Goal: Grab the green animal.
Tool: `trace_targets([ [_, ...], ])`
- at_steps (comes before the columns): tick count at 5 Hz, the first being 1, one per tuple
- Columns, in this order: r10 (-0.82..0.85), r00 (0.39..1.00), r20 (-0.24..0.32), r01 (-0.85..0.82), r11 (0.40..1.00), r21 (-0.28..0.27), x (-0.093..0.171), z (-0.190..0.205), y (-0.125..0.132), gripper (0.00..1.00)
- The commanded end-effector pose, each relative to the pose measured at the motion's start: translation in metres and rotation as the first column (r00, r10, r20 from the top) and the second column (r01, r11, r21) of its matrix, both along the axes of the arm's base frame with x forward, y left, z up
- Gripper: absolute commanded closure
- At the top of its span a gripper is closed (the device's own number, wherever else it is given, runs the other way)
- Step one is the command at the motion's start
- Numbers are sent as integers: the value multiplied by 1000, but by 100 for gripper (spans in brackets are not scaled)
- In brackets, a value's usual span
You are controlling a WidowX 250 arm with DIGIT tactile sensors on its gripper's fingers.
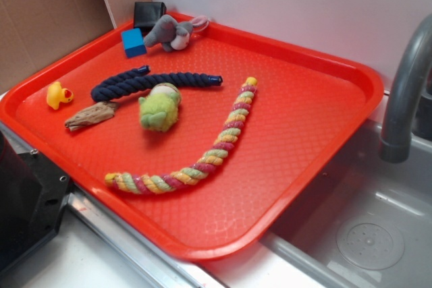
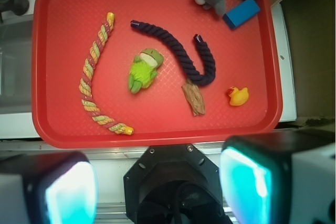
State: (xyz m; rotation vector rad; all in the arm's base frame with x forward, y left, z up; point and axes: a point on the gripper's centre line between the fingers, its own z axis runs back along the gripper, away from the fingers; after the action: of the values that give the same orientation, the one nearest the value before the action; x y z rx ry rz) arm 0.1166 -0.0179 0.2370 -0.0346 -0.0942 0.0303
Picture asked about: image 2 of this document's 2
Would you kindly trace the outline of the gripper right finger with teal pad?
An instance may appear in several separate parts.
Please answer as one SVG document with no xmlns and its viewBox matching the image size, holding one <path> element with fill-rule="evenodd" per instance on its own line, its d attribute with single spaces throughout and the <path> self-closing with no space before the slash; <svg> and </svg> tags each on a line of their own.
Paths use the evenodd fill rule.
<svg viewBox="0 0 336 224">
<path fill-rule="evenodd" d="M 223 196 L 239 223 L 335 223 L 335 134 L 285 130 L 229 137 Z"/>
</svg>

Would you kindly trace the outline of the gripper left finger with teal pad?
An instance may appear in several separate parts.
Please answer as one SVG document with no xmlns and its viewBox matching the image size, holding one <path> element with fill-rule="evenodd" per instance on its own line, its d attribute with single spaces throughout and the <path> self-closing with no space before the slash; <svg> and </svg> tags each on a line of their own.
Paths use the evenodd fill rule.
<svg viewBox="0 0 336 224">
<path fill-rule="evenodd" d="M 1 159 L 1 223 L 94 223 L 98 181 L 78 152 Z"/>
</svg>

